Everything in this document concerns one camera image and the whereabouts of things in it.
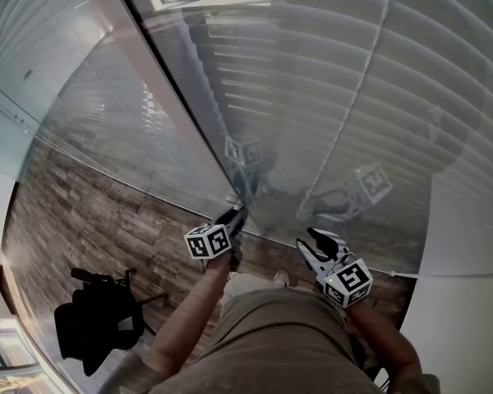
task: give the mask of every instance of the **wood plank floor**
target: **wood plank floor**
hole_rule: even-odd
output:
[[[62,360],[53,311],[70,301],[78,287],[71,279],[71,268],[114,277],[121,277],[126,268],[136,268],[132,290],[137,299],[169,293],[166,305],[144,307],[146,322],[158,329],[201,276],[182,236],[202,221],[194,213],[125,186],[44,145],[33,148],[6,229],[4,276],[30,335],[81,391],[96,392],[123,352],[112,352],[91,378],[84,376],[80,363]],[[278,270],[287,270],[292,285],[312,287],[314,277],[294,248],[244,235],[242,250],[242,272],[272,278]],[[392,323],[401,317],[410,284],[408,279],[375,273],[372,302]],[[218,316],[216,310],[194,356],[204,348]],[[148,342],[146,333],[142,343]],[[375,363],[370,354],[366,365]]]

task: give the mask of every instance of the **forearm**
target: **forearm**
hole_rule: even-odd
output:
[[[179,372],[199,341],[223,294],[228,264],[222,261],[209,267],[155,336],[143,360],[165,378]]]
[[[345,312],[384,365],[392,388],[422,375],[422,367],[414,347],[373,308],[360,301],[346,308]]]

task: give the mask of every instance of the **black office chair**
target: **black office chair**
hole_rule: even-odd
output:
[[[130,274],[123,279],[93,274],[73,268],[71,276],[83,282],[82,289],[73,292],[72,302],[55,309],[57,338],[63,359],[82,361],[84,373],[91,376],[108,357],[112,349],[131,349],[147,328],[142,305],[157,299],[167,299],[167,293],[138,302],[130,289]]]

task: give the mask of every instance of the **wooden floor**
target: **wooden floor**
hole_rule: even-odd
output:
[[[34,147],[6,229],[4,276],[30,335],[81,391],[96,392],[123,353],[114,351],[91,378],[84,376],[80,363],[60,357],[53,311],[70,301],[78,287],[70,269],[121,277],[126,268],[136,268],[132,287],[137,299],[169,294],[166,305],[145,306],[145,320],[158,329],[201,276],[182,236],[202,221],[46,146]],[[292,285],[312,287],[314,277],[294,248],[245,235],[242,250],[240,271],[272,278],[278,270],[287,270]],[[410,285],[407,279],[375,274],[372,302],[392,323],[402,316]],[[215,311],[194,355],[208,341],[217,317]],[[150,336],[145,334],[147,342]],[[375,363],[370,355],[366,364]]]

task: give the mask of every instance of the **shoe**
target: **shoe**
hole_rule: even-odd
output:
[[[279,271],[274,275],[274,279],[272,279],[272,282],[276,286],[281,286],[281,287],[289,287],[290,286],[290,279],[288,278],[288,274],[285,271]]]

